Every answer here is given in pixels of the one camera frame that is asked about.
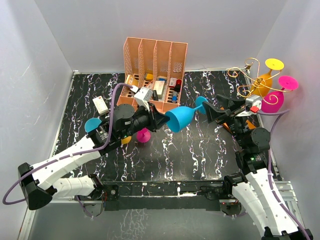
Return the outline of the peach plastic file organizer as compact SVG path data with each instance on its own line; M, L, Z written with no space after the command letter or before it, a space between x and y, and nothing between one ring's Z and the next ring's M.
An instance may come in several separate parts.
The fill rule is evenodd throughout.
M150 101L165 113L181 103L188 44L127 37L123 45L124 81L139 88L159 89Z

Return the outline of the yellow orange wine glass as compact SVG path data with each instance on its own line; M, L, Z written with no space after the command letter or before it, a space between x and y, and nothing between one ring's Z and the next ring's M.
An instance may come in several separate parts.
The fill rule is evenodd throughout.
M131 139L132 139L131 136L125 137L121 140L121 144L122 145L128 144L131 141Z
M278 73L275 74L278 75L285 67L284 63L276 58L266 59L265 65L269 68L269 71L258 76L250 89L250 92L253 95L257 95L262 98L264 98L272 89L274 76L274 74L272 74L273 71L278 71Z

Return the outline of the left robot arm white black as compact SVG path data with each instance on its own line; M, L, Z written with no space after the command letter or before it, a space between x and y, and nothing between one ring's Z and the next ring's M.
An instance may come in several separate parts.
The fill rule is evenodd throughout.
M72 170L98 159L122 144L122 140L146 128L156 132L170 118L150 103L148 109L134 109L120 104L107 120L99 120L77 143L40 163L18 167L20 187L29 210L38 210L53 199L87 196L93 200L103 195L103 185L95 174L65 178Z

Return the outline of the red black stamp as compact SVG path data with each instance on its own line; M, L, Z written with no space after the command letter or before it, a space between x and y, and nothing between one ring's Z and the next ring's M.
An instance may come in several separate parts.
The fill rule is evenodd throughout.
M181 79L177 79L176 80L176 85L174 87L174 91L179 93L181 91L181 86L182 86L182 80Z

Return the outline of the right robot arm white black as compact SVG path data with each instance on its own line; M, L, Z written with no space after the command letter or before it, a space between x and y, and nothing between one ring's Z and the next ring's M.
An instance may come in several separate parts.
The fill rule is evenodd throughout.
M241 173L227 175L223 194L236 198L256 225L263 240L312 240L305 228L285 205L273 179L270 159L271 132L263 127L249 128L246 117L262 113L262 98L250 96L245 100L219 96L226 109L219 109L204 97L196 106L207 116L209 123L227 124L240 146L235 159Z

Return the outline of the magenta wine glass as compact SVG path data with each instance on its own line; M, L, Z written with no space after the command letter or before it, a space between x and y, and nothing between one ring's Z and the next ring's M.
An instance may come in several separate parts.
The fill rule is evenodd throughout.
M147 143L151 139L151 133L147 128L143 128L136 133L136 139L140 143Z
M292 92L299 87L298 81L288 75L279 77L278 84L281 89L273 90L262 99L261 110L264 113L277 113L285 101L284 93Z

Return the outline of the blue wine glass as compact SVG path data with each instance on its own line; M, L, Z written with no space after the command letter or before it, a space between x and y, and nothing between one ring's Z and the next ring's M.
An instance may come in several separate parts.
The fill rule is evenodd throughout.
M196 111L199 111L204 115L206 114L203 103L207 102L208 101L205 97L199 96L195 100L194 108L188 106L179 106L167 111L165 115L169 117L169 121L166 123L168 128L172 132L178 133L192 122Z
M93 117L86 121L84 125L84 130L86 133L90 133L91 131L97 129L102 121L99 118Z

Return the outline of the yellow spiral notebook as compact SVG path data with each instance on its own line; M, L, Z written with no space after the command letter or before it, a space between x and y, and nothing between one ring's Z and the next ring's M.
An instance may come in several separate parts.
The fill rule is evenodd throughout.
M130 86L139 86L139 79L135 78L133 75L128 74L125 80L125 84L128 84Z

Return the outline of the red white small box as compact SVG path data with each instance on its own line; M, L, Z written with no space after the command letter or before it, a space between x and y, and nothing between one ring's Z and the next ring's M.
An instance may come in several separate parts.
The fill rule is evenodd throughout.
M176 84L177 84L177 78L171 77L170 80L169 80L169 85L168 86L170 88L174 88L176 86Z

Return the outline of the wooden rack base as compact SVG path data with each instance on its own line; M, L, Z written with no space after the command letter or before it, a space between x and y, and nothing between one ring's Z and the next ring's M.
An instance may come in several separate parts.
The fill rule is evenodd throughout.
M248 120L247 117L227 118L225 123L217 123L222 125L232 135L244 134L256 128L256 126Z

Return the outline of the white paper box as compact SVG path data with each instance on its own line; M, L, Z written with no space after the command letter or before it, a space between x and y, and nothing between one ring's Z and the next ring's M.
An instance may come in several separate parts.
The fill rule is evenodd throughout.
M162 99L165 94L166 81L157 80L154 84L153 90L156 91L156 95L159 99Z

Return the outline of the white red card box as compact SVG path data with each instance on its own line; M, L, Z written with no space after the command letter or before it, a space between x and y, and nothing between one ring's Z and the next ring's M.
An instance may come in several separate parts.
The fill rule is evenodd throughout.
M95 97L92 101L100 116L103 116L109 112L106 102L102 96Z

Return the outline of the black marker block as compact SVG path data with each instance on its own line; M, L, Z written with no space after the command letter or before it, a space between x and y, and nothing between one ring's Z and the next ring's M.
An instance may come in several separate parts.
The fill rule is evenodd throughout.
M159 98L158 98L158 94L157 94L157 91L156 90L153 90L152 91L152 98L154 101L158 101Z

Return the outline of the yellow grey eraser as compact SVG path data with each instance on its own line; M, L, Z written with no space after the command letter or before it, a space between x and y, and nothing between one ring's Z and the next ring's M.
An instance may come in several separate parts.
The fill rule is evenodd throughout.
M152 81L153 80L153 74L152 73L146 73L144 75L144 79L148 82Z

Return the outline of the black front base bar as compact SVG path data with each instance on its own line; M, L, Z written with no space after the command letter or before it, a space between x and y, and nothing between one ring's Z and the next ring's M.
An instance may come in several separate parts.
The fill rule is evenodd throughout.
M105 211L219 211L228 194L221 180L114 181L103 183L100 199Z

